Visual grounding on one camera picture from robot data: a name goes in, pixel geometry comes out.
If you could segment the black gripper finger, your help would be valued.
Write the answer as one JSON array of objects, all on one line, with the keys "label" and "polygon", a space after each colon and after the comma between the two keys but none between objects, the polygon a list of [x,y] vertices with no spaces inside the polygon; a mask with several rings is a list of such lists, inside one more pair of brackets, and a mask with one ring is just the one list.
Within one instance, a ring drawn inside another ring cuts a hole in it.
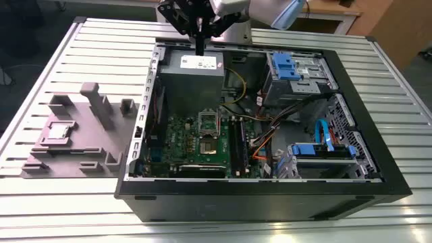
[{"label": "black gripper finger", "polygon": [[195,55],[200,55],[199,17],[185,14],[185,1],[160,1],[157,10],[177,32],[195,41]]},{"label": "black gripper finger", "polygon": [[204,55],[205,42],[212,37],[219,37],[227,29],[244,17],[241,12],[224,15],[217,20],[213,20],[215,14],[204,14],[201,17],[201,29],[200,29],[200,54]]}]

